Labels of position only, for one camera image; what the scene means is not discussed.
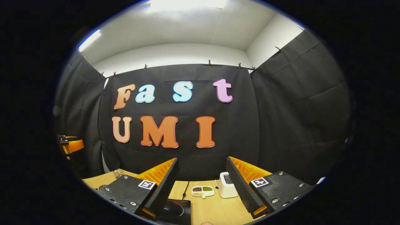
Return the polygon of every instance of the white ceiling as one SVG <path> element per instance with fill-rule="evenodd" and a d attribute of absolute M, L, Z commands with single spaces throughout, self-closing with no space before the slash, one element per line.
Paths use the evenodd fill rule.
<path fill-rule="evenodd" d="M 223 9 L 196 7 L 149 12 L 142 2 L 100 27 L 82 55 L 96 64 L 129 50 L 172 43 L 220 45 L 246 51 L 276 12 L 251 0 L 227 0 Z"/>

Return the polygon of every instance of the pink letter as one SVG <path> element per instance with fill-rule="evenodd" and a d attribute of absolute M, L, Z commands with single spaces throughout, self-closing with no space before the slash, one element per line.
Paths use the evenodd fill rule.
<path fill-rule="evenodd" d="M 225 79 L 218 80 L 212 84 L 214 87 L 217 87 L 217 97 L 221 102 L 231 102 L 233 97 L 232 95 L 228 95 L 226 92 L 227 88 L 231 88 L 231 84 L 227 83 Z"/>

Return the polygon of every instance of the fluorescent light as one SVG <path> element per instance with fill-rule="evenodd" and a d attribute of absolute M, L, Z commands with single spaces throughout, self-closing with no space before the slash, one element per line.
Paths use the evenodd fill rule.
<path fill-rule="evenodd" d="M 325 178 L 326 178 L 326 177 L 323 177 L 323 178 L 321 178 L 321 179 L 318 181 L 318 183 L 317 183 L 317 184 L 320 184 L 320 183 L 322 183 L 322 182 L 325 180 Z"/>
<path fill-rule="evenodd" d="M 83 51 L 87 46 L 89 46 L 94 40 L 100 37 L 100 30 L 96 30 L 92 35 L 90 35 L 80 46 L 79 51 Z"/>
<path fill-rule="evenodd" d="M 227 0 L 151 0 L 150 11 L 185 10 L 196 6 L 222 9 Z"/>

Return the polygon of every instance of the black fabric backdrop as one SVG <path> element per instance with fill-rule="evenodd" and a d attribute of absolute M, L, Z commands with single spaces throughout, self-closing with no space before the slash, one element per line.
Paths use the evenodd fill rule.
<path fill-rule="evenodd" d="M 104 173 L 98 133 L 98 109 L 105 81 L 106 78 L 76 51 L 66 65 L 57 89 L 54 106 L 55 130 L 60 135 L 80 137 L 85 145 L 80 151 L 87 164 L 77 174 L 80 178 Z"/>
<path fill-rule="evenodd" d="M 213 83 L 226 79 L 232 84 L 229 103 L 220 102 Z M 174 102 L 173 86 L 178 81 L 193 84 L 192 98 L 187 102 Z M 124 108 L 114 110 L 117 89 L 135 84 Z M 146 84 L 155 86 L 155 100 L 137 103 L 138 89 Z M 115 140 L 112 133 L 113 116 L 131 117 L 130 139 L 127 143 Z M 152 116 L 159 127 L 165 116 L 175 116 L 175 136 L 179 147 L 142 146 L 142 116 Z M 197 117 L 212 116 L 212 138 L 215 146 L 198 148 L 199 124 Z M 226 157 L 233 156 L 257 164 L 259 150 L 259 121 L 253 84 L 246 69 L 235 66 L 204 66 L 184 64 L 151 67 L 134 70 L 110 77 L 100 104 L 99 129 L 104 160 L 110 170 L 122 168 L 141 173 L 160 163 L 177 157 L 180 174 L 178 180 L 217 179 L 225 171 Z M 120 134 L 124 135 L 124 123 L 120 122 Z"/>
<path fill-rule="evenodd" d="M 173 157 L 179 159 L 179 180 L 211 180 L 225 171 L 228 155 L 272 173 L 283 170 L 315 184 L 326 176 L 344 147 L 350 116 L 349 94 L 343 74 L 329 51 L 310 32 L 302 32 L 248 74 L 235 66 L 184 64 L 151 67 L 105 78 L 76 53 L 60 81 L 56 116 L 60 134 L 83 137 L 88 176 L 103 173 L 101 152 L 110 170 L 141 173 Z M 222 103 L 213 82 L 232 84 L 230 103 Z M 188 102 L 174 102 L 173 85 L 193 83 Z M 122 109 L 114 110 L 117 89 L 135 84 Z M 151 103 L 137 103 L 138 89 L 152 84 Z M 131 117 L 130 139 L 115 140 L 113 116 Z M 176 149 L 142 146 L 141 116 L 159 126 L 175 116 Z M 196 146 L 196 118 L 212 116 L 212 148 Z M 120 134 L 123 135 L 123 122 Z"/>
<path fill-rule="evenodd" d="M 310 32 L 281 49 L 251 75 L 260 117 L 258 166 L 313 185 L 343 151 L 348 88 L 328 49 Z"/>

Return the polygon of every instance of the table surface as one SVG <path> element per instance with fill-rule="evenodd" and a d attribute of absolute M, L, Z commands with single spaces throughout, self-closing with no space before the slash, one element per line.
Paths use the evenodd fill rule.
<path fill-rule="evenodd" d="M 135 177 L 137 174 L 125 170 L 117 170 L 121 174 Z M 113 172 L 109 172 L 97 177 L 83 179 L 91 188 L 99 188 L 101 185 L 108 185 L 116 180 Z M 171 190 L 170 199 L 182 200 L 182 194 L 186 189 L 187 181 L 175 181 Z M 212 186 L 215 194 L 205 199 L 192 196 L 191 190 L 194 186 Z M 219 190 L 215 188 L 215 181 L 190 181 L 186 190 L 184 200 L 191 201 L 192 225 L 200 225 L 203 222 L 210 222 L 214 225 L 242 225 L 254 221 L 250 213 L 247 212 L 239 196 L 234 198 L 221 198 Z"/>

